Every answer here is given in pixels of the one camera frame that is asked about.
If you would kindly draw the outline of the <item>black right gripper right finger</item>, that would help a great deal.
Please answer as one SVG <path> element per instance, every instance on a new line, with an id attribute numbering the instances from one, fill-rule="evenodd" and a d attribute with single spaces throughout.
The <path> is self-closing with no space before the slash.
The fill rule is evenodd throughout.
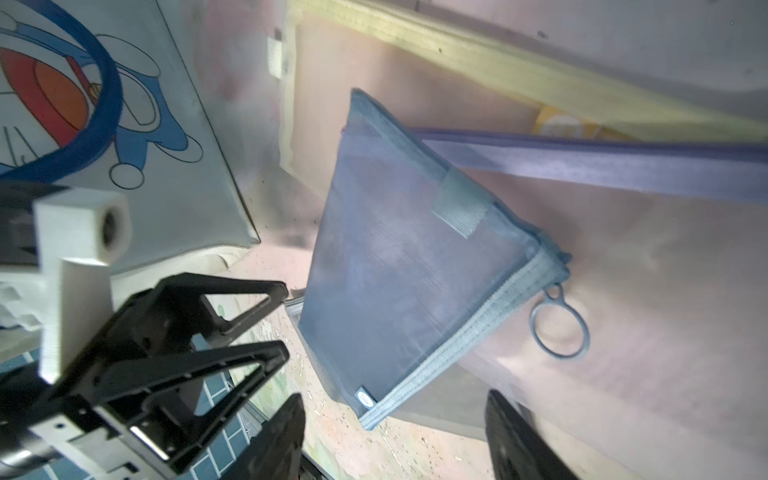
<path id="1" fill-rule="evenodd" d="M 578 479 L 512 404 L 495 389 L 490 390 L 487 397 L 485 432 L 496 479 Z"/>

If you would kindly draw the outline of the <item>pale purple mesh pouch back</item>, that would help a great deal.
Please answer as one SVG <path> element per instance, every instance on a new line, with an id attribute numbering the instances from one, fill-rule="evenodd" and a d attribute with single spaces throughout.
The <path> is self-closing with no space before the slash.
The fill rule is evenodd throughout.
<path id="1" fill-rule="evenodd" d="M 572 255 L 567 301 L 463 359 L 491 386 L 648 479 L 767 475 L 767 148 L 421 129 Z"/>

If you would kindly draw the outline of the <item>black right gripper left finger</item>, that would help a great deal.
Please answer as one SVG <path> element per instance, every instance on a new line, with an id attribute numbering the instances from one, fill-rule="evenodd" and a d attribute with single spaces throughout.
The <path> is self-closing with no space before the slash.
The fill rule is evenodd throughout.
<path id="1" fill-rule="evenodd" d="M 294 393 L 262 425 L 258 435 L 251 439 L 221 479 L 298 479 L 305 425 L 302 396 Z"/>

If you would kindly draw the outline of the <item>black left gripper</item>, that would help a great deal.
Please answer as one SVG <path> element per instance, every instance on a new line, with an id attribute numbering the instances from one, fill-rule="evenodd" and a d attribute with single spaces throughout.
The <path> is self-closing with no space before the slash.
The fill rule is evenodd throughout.
<path id="1" fill-rule="evenodd" d="M 1 477 L 66 459 L 95 479 L 175 479 L 287 362 L 281 341 L 157 353 L 99 342 L 53 386 L 1 374 Z"/>

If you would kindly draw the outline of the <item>grey blue zipper pouch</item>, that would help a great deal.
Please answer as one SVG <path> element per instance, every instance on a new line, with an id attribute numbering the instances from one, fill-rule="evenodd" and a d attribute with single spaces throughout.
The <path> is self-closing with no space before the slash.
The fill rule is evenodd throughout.
<path id="1" fill-rule="evenodd" d="M 356 88 L 298 327 L 372 430 L 522 306 L 565 308 L 569 259 Z"/>

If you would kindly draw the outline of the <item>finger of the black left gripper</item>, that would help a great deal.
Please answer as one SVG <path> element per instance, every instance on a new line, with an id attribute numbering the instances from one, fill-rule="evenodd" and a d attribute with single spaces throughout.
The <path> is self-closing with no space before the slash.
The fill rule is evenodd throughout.
<path id="1" fill-rule="evenodd" d="M 262 295 L 264 299 L 227 320 L 209 298 L 229 295 Z M 276 310 L 287 296 L 281 281 L 178 274 L 126 300 L 110 320 L 107 339 L 119 350 L 150 357 L 189 351 L 196 335 L 209 346 L 221 348 Z"/>

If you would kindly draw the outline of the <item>grey mesh pouch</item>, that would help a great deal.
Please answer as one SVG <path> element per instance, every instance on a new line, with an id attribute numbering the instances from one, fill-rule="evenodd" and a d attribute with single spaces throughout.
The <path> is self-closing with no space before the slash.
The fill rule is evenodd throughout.
<path id="1" fill-rule="evenodd" d="M 304 289 L 293 290 L 291 293 L 293 298 L 284 302 L 285 310 L 305 348 L 309 362 L 327 395 L 334 402 L 346 405 L 340 390 L 332 384 L 325 369 L 299 332 Z M 486 440 L 484 412 L 489 390 L 489 385 L 483 380 L 455 364 L 407 400 L 390 418 L 463 437 Z M 535 427 L 531 411 L 516 402 L 514 397 L 506 398 L 522 418 Z"/>

